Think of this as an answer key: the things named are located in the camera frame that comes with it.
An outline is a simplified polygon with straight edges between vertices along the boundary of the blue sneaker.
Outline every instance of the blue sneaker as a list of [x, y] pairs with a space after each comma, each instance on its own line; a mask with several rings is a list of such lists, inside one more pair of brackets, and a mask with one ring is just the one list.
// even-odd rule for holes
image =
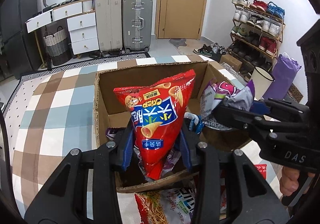
[[266, 12], [284, 20], [284, 15], [285, 15], [284, 9], [278, 7], [273, 2], [269, 2]]

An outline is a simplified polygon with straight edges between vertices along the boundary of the silver suitcase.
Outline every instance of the silver suitcase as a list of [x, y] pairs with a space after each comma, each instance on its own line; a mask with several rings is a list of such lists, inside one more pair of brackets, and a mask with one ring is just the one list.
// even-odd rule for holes
[[95, 9], [100, 51], [122, 49], [121, 0], [95, 0]]
[[153, 0], [122, 0], [122, 25], [125, 52], [144, 50], [151, 44]]

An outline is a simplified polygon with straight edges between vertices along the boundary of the cartoon character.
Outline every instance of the cartoon character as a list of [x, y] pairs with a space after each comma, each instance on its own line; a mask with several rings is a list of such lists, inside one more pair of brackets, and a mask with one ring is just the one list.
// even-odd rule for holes
[[129, 109], [133, 109], [133, 107], [141, 101], [142, 101], [142, 98], [139, 96], [138, 93], [131, 93], [131, 95], [128, 95], [124, 99], [124, 102]]

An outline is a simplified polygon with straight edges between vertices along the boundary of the human hand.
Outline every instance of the human hand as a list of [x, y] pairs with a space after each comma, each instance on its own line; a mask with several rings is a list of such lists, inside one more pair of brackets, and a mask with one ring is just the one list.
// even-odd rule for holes
[[[280, 192], [284, 196], [291, 196], [299, 188], [298, 178], [300, 171], [289, 167], [282, 168], [282, 177], [280, 179]], [[314, 173], [308, 173], [308, 176], [314, 177]]]

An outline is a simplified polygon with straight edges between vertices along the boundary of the brown cardboard box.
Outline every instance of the brown cardboard box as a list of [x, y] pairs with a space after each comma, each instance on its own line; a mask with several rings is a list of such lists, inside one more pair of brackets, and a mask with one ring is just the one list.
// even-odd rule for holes
[[[97, 147], [107, 142], [105, 131], [108, 127], [126, 127], [130, 120], [130, 113], [113, 93], [115, 87], [149, 86], [160, 79], [190, 69], [195, 71], [196, 79], [188, 109], [199, 114], [200, 97], [207, 83], [211, 79], [216, 82], [228, 81], [218, 71], [222, 67], [215, 61], [142, 65], [97, 73], [94, 97]], [[224, 151], [241, 148], [250, 140], [242, 131], [222, 133], [209, 128], [204, 128], [200, 138]], [[187, 172], [180, 159], [165, 178], [154, 182], [145, 181], [137, 162], [131, 162], [125, 173], [116, 172], [115, 179], [117, 192], [131, 193], [163, 188], [192, 175], [194, 174]]]
[[238, 59], [234, 58], [231, 55], [223, 55], [221, 57], [220, 63], [227, 63], [230, 66], [233, 66], [233, 70], [235, 70], [236, 72], [239, 72], [240, 67], [242, 65], [242, 62], [239, 61]]

